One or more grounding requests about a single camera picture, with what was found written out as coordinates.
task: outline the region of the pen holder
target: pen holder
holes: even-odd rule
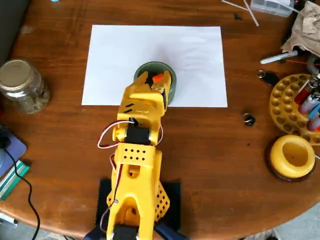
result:
[[[168,106],[171,104],[172,100],[174,99],[175,92],[176,92],[176,85],[177,85],[177,76],[175,71],[167,64],[160,62],[160,61],[150,61],[143,65],[141,65],[137,71],[135,71],[133,81],[135,81],[141,74],[144,72],[148,72],[148,76],[150,75],[158,75],[163,74],[164,71],[169,71],[171,75],[171,86],[168,95]]]
[[[269,150],[271,170],[280,178],[294,182],[304,180],[315,168],[315,152],[308,141],[295,135],[278,138]]]
[[[274,123],[287,134],[297,135],[307,140],[311,145],[320,145],[320,132],[309,131],[307,123],[308,114],[301,114],[294,98],[304,85],[309,74],[293,74],[281,79],[273,88],[269,111]]]

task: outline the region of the sheet of paper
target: sheet of paper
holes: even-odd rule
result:
[[[170,107],[227,107],[219,26],[93,25],[82,105],[120,105],[136,70],[151,61],[176,73]]]

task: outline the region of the perforated plate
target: perforated plate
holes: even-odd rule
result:
[[[320,145],[320,132],[307,129],[308,114],[300,114],[299,106],[294,101],[299,89],[310,77],[309,74],[294,74],[281,79],[271,92],[269,111],[282,131],[303,137],[311,145]]]
[[[106,198],[106,204],[108,206],[112,203],[112,191],[109,193],[108,197]],[[159,188],[158,193],[156,195],[157,203],[155,206],[155,213],[154,213],[154,222],[158,222],[159,219],[165,216],[166,212],[168,211],[170,207],[170,200],[168,198],[168,195],[166,194],[164,187],[162,186],[161,182],[159,182]]]

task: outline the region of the round table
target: round table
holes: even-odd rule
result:
[[[289,62],[260,65],[281,52],[290,20],[254,14],[260,27],[248,12],[211,0],[30,3],[11,57],[38,68],[52,99],[34,115],[20,114],[4,101],[1,123],[27,145],[25,177],[42,229],[83,238],[95,225],[99,181],[111,176],[112,150],[96,143],[118,107],[81,106],[92,24],[221,26],[228,107],[169,107],[162,118],[160,180],[182,184],[183,234],[197,240],[240,238],[282,224],[319,201],[319,166],[305,181],[289,183],[265,164],[268,144],[283,133],[269,114],[272,88],[256,71],[264,67],[283,78],[307,70]],[[244,125],[245,111],[255,116],[253,127]],[[28,192],[19,182],[0,211],[35,226]]]

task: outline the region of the yellow bowl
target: yellow bowl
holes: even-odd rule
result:
[[[315,166],[315,151],[308,141],[296,135],[278,138],[270,150],[270,164],[283,177],[301,178]]]

